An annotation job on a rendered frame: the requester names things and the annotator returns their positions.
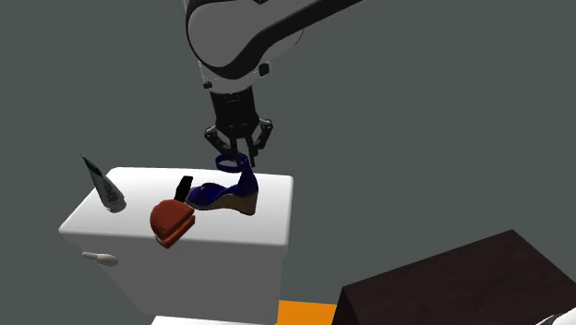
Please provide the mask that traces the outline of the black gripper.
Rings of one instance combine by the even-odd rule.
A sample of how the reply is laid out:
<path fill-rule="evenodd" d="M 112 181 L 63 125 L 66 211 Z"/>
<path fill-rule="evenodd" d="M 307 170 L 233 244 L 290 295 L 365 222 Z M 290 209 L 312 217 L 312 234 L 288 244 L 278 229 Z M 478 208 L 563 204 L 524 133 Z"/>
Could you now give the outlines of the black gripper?
<path fill-rule="evenodd" d="M 211 91 L 210 98 L 215 112 L 215 126 L 205 129 L 205 139 L 220 155 L 226 155 L 231 161 L 239 163 L 235 138 L 245 138 L 250 165 L 255 167 L 255 158 L 266 147 L 273 123 L 269 119 L 259 119 L 252 87 L 233 93 Z M 252 135 L 257 126 L 260 127 L 260 133 L 253 140 Z M 218 130 L 229 138 L 228 142 L 219 136 Z"/>

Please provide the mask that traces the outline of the blue wedge sandal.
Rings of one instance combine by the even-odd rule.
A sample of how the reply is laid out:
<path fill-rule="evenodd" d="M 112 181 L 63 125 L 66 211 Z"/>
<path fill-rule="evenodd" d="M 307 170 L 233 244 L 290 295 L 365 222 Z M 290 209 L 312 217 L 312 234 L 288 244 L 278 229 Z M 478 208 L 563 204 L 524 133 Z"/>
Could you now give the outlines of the blue wedge sandal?
<path fill-rule="evenodd" d="M 258 181 L 252 171 L 250 159 L 243 153 L 234 158 L 221 154 L 215 158 L 216 168 L 229 174 L 240 174 L 238 182 L 230 187 L 204 183 L 191 187 L 185 203 L 199 211 L 228 209 L 244 215 L 254 215 L 258 201 Z"/>

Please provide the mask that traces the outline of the black rectangular phone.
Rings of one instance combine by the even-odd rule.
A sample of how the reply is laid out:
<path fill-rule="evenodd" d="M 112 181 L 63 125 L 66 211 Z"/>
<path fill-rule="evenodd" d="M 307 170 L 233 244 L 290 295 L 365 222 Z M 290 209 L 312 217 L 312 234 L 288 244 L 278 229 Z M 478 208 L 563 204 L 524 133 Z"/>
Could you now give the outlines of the black rectangular phone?
<path fill-rule="evenodd" d="M 190 175 L 184 175 L 178 186 L 176 187 L 174 193 L 174 199 L 177 201 L 185 202 L 186 198 L 190 192 L 191 184 L 193 181 L 193 177 Z"/>

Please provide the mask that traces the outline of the white squeeze tube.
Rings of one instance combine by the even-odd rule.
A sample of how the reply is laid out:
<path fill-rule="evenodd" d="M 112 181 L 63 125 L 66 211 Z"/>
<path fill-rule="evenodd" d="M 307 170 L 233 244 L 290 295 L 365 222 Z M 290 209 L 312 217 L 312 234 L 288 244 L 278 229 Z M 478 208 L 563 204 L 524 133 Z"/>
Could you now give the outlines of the white squeeze tube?
<path fill-rule="evenodd" d="M 92 183 L 99 195 L 102 205 L 111 213 L 118 213 L 126 207 L 126 200 L 119 188 L 88 158 L 82 155 Z"/>

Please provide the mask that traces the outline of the red knitted hat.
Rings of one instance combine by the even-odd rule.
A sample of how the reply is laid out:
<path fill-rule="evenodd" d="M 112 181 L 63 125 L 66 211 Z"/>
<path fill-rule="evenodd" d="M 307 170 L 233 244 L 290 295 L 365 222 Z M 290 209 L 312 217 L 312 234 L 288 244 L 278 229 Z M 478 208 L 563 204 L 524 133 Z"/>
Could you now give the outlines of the red knitted hat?
<path fill-rule="evenodd" d="M 150 228 L 157 242 L 169 249 L 195 224 L 194 212 L 192 207 L 175 199 L 157 204 L 150 213 Z"/>

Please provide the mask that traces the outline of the white toilet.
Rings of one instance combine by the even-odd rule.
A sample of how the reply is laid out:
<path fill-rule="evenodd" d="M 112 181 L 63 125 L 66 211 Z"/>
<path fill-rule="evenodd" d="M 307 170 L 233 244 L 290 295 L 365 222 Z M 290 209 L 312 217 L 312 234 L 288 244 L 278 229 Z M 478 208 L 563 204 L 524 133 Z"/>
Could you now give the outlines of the white toilet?
<path fill-rule="evenodd" d="M 170 248 L 150 227 L 155 205 L 174 196 L 181 178 L 224 187 L 237 175 L 217 170 L 116 167 L 108 173 L 126 207 L 109 212 L 92 190 L 59 227 L 82 251 L 108 254 L 103 271 L 144 314 L 275 325 L 287 253 L 294 180 L 258 174 L 254 215 L 199 211 L 195 224 Z"/>

